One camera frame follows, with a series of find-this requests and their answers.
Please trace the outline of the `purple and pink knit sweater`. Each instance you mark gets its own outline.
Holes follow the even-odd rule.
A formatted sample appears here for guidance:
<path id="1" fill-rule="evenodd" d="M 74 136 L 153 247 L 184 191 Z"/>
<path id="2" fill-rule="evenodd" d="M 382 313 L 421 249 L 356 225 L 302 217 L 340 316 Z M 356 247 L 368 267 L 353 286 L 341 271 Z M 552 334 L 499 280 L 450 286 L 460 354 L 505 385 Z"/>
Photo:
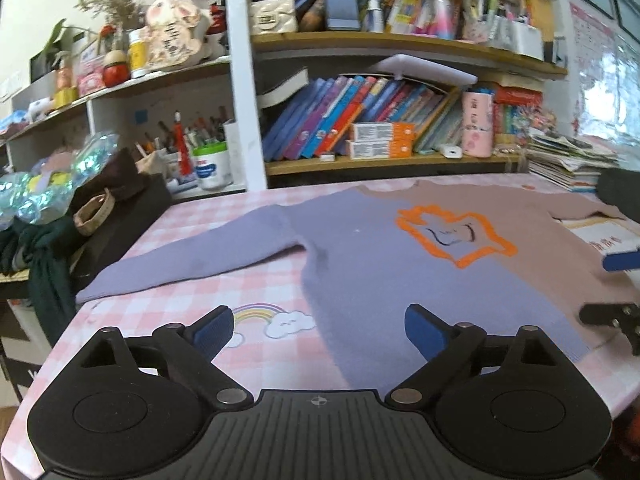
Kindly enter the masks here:
<path id="1" fill-rule="evenodd" d="M 346 382 L 388 391 L 420 367 L 405 313 L 420 304 L 442 320 L 511 335 L 536 325 L 572 360 L 608 340 L 580 324 L 585 304 L 637 302 L 623 273 L 602 268 L 566 222 L 618 210 L 570 193 L 497 185 L 416 182 L 364 186 L 269 205 L 219 228 L 105 268 L 87 302 L 246 268 L 300 247 L 302 289 Z"/>

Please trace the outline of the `stack of magazines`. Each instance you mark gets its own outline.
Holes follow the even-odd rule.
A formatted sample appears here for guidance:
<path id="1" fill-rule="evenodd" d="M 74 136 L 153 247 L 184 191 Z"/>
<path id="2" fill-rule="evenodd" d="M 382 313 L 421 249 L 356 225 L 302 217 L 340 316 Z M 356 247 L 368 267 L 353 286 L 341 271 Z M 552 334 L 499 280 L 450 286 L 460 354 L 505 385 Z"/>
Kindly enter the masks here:
<path id="1" fill-rule="evenodd" d="M 604 170 L 615 169 L 617 154 L 610 148 L 567 136 L 532 134 L 525 158 L 528 171 L 565 191 L 594 193 Z"/>

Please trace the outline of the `pink cartoon cylinder holder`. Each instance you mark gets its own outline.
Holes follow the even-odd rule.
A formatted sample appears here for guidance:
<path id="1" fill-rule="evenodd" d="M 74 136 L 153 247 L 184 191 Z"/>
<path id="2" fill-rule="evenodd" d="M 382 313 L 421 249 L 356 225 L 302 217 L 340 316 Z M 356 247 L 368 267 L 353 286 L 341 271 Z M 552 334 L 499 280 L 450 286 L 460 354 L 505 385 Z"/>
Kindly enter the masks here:
<path id="1" fill-rule="evenodd" d="M 489 158 L 494 151 L 492 95 L 465 91 L 462 94 L 461 147 L 465 155 Z"/>

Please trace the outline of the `white charger block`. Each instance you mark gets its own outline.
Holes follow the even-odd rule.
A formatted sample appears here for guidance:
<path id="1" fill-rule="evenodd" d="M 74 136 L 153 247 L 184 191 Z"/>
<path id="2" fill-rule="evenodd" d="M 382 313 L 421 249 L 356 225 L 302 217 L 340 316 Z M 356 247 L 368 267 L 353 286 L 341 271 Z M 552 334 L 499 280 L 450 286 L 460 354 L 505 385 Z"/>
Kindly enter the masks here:
<path id="1" fill-rule="evenodd" d="M 463 152 L 460 146 L 454 144 L 442 144 L 438 149 L 439 153 L 446 159 L 462 159 Z"/>

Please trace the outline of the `dark green knitted scarf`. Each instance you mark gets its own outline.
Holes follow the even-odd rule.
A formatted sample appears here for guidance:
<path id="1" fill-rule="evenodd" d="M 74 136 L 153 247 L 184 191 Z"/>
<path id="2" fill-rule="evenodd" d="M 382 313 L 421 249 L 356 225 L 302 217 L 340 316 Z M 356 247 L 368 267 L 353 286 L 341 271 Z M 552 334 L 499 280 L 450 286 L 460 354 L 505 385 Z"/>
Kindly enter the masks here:
<path id="1" fill-rule="evenodd" d="M 54 346 L 76 314 L 70 260 L 85 245 L 74 219 L 63 216 L 36 226 L 14 218 L 1 232 L 1 273 L 29 270 L 28 298 L 48 343 Z"/>

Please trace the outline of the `white jar green lid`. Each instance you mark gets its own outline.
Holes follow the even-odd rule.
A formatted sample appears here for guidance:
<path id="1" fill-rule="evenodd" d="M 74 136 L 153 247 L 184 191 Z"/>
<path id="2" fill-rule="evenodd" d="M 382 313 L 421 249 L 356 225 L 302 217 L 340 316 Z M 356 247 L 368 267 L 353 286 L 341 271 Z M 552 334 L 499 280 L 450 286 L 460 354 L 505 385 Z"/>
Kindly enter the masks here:
<path id="1" fill-rule="evenodd" d="M 193 151 L 192 162 L 198 186 L 205 191 L 225 188 L 233 182 L 226 142 L 206 144 Z"/>

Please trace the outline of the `iridescent plastic wrap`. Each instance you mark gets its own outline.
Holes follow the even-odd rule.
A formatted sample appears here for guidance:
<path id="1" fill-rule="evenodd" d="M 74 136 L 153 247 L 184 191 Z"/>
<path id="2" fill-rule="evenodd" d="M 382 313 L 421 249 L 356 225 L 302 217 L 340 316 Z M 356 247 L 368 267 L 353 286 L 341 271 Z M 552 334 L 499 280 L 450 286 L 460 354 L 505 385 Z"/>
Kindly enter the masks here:
<path id="1" fill-rule="evenodd" d="M 1 229 L 15 220 L 46 224 L 68 211 L 74 193 L 105 169 L 118 149 L 114 131 L 90 134 L 84 146 L 50 156 L 32 168 L 1 177 Z"/>

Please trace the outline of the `lower orange white box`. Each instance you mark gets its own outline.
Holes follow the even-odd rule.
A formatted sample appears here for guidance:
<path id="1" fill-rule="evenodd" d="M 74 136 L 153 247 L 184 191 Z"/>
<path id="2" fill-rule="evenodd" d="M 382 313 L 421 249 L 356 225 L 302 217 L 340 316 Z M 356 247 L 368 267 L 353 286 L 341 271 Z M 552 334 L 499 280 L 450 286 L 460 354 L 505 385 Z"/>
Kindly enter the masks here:
<path id="1" fill-rule="evenodd" d="M 412 154 L 410 140 L 348 141 L 347 153 L 352 160 L 408 158 Z"/>

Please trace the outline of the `orange white box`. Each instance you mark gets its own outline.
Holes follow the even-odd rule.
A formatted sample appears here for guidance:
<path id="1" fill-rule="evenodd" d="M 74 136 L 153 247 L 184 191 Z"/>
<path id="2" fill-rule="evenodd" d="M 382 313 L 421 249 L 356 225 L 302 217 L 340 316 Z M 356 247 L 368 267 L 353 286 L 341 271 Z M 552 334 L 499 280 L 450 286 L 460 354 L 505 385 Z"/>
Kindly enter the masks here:
<path id="1" fill-rule="evenodd" d="M 416 138 L 413 124 L 408 122 L 360 122 L 352 125 L 350 140 L 354 142 L 400 141 Z"/>
<path id="2" fill-rule="evenodd" d="M 410 140 L 348 141 L 347 153 L 352 160 L 408 158 L 412 154 Z"/>

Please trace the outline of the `upper orange white box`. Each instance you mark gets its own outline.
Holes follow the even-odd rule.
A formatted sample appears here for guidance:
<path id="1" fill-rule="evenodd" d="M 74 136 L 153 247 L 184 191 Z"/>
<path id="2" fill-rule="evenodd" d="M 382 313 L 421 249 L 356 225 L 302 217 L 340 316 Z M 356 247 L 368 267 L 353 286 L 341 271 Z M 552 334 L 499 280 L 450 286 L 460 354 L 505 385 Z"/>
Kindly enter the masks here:
<path id="1" fill-rule="evenodd" d="M 413 124 L 408 122 L 360 122 L 352 125 L 350 140 L 354 142 L 400 141 L 416 138 Z"/>

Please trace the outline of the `white tablet on books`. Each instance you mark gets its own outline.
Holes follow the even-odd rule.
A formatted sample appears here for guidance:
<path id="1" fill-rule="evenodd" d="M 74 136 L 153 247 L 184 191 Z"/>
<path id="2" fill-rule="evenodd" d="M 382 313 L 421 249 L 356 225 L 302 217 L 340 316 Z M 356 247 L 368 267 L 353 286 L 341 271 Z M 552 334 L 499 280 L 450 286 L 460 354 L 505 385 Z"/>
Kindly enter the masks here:
<path id="1" fill-rule="evenodd" d="M 477 76 L 473 74 L 408 54 L 395 54 L 383 58 L 371 65 L 369 70 L 393 75 L 395 79 L 409 77 L 448 86 L 469 87 L 477 83 Z"/>

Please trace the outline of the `row of leaning books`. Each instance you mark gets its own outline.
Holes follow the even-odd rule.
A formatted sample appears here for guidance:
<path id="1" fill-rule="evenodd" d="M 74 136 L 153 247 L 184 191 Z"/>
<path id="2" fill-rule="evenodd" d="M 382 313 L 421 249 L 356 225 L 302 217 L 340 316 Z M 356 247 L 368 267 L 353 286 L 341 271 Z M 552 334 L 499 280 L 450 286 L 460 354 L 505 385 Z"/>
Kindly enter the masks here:
<path id="1" fill-rule="evenodd" d="M 349 158 L 352 125 L 360 122 L 413 124 L 416 138 L 411 156 L 425 153 L 423 144 L 436 120 L 459 94 L 457 87 L 448 84 L 383 74 L 312 78 L 266 109 L 262 157 L 265 162 Z"/>

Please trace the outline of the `white and wood bookshelf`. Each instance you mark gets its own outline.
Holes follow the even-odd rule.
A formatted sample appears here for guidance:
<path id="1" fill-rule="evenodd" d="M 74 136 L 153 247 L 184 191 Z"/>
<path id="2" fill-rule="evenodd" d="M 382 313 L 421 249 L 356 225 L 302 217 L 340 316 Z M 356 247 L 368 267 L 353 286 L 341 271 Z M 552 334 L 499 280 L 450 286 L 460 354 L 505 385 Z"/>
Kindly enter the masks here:
<path id="1" fill-rule="evenodd" d="M 244 47 L 232 48 L 226 58 L 152 73 L 89 94 L 3 138 L 1 155 L 12 169 L 26 171 L 60 146 L 77 148 L 90 133 L 115 131 L 122 143 L 130 145 L 143 141 L 150 133 L 157 134 L 158 123 L 171 122 L 175 112 L 209 118 L 224 106 L 240 129 L 245 166 L 245 179 L 237 186 L 240 191 L 302 183 L 482 174 L 518 168 L 515 154 L 460 159 L 431 153 L 400 159 L 351 160 L 340 156 L 333 162 L 316 158 L 264 161 L 260 151 L 264 129 L 257 107 L 259 92 L 300 70 L 307 70 L 309 76 L 367 74 L 378 61 L 394 54 L 414 55 L 474 75 L 486 70 L 538 81 L 563 80 L 568 75 L 562 67 L 527 56 L 435 38 L 367 32 L 265 35 L 246 40 Z"/>

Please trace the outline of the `white spray bottle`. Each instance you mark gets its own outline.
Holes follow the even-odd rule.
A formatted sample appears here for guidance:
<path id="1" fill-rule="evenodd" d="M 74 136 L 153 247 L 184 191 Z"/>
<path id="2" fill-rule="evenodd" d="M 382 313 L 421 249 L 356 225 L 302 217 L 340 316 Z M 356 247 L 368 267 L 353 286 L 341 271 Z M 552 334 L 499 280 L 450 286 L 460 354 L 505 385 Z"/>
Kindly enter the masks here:
<path id="1" fill-rule="evenodd" d="M 374 34 L 382 34 L 385 29 L 384 13 L 381 0 L 368 0 L 364 30 Z"/>

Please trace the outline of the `cartoon plaque ornament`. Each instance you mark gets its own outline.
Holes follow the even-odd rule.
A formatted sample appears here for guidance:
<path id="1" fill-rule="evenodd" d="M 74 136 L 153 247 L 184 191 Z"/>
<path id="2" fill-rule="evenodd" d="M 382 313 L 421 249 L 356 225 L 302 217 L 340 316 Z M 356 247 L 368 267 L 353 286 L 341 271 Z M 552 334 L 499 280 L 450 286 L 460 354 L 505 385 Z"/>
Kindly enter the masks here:
<path id="1" fill-rule="evenodd" d="M 146 67 L 157 72 L 198 64 L 206 53 L 205 36 L 211 24 L 209 13 L 192 0 L 155 0 L 146 10 L 140 32 Z"/>

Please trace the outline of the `blue box on shelf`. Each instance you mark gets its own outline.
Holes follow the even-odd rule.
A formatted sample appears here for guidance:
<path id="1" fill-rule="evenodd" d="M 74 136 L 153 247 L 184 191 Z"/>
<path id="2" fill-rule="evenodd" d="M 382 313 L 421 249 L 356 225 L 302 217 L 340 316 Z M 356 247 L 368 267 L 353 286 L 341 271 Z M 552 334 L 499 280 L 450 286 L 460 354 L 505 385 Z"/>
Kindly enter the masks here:
<path id="1" fill-rule="evenodd" d="M 338 32 L 360 29 L 357 0 L 324 0 L 326 3 L 326 28 Z"/>

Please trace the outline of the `white quilted handbag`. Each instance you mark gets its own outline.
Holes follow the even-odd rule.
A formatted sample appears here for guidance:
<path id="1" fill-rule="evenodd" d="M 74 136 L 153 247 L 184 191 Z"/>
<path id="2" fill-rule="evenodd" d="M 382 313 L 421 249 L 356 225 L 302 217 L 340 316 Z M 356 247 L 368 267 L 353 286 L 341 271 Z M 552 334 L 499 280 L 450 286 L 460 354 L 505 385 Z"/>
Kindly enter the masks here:
<path id="1" fill-rule="evenodd" d="M 288 34 L 298 32 L 294 0 L 250 0 L 250 34 Z"/>

